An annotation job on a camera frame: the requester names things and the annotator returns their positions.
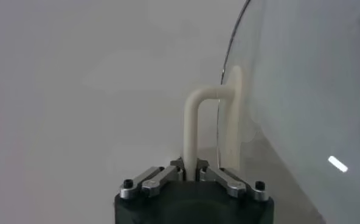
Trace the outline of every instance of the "white plastic handle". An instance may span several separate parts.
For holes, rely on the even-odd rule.
[[[241,75],[240,68],[235,67],[239,72],[236,74]],[[197,163],[197,151],[198,151],[198,109],[206,99],[224,99],[229,103],[228,107],[232,107],[234,104],[239,104],[242,88],[242,79],[235,79],[236,82],[228,82],[222,86],[208,86],[198,88],[191,95],[188,96],[184,107],[184,151],[183,160],[186,171],[187,180],[195,180],[195,170]]]

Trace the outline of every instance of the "screw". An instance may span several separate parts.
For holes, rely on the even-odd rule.
[[[125,181],[123,182],[123,187],[125,189],[130,189],[133,187],[133,180],[132,179],[125,179]]]
[[[255,182],[255,189],[258,191],[265,191],[265,183],[262,181]]]

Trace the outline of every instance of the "metal link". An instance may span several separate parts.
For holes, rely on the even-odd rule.
[[[145,180],[142,183],[142,190],[148,194],[149,197],[154,197],[160,194],[160,189],[168,181],[176,181],[179,179],[179,174],[176,166],[168,166],[155,177],[150,180]]]
[[[200,179],[201,181],[216,181],[222,185],[227,194],[232,197],[240,197],[246,192],[246,184],[240,181],[237,181],[230,177],[228,174],[224,173],[222,170],[208,167],[206,172],[200,170]]]
[[[144,173],[140,174],[133,180],[133,185],[131,187],[125,187],[123,184],[120,186],[119,195],[123,199],[132,199],[135,198],[140,192],[142,182],[154,177],[160,172],[159,167],[151,167],[146,170]]]

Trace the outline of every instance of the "gray background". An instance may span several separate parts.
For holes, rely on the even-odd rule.
[[[181,154],[243,2],[0,0],[0,223],[112,223],[122,180]]]

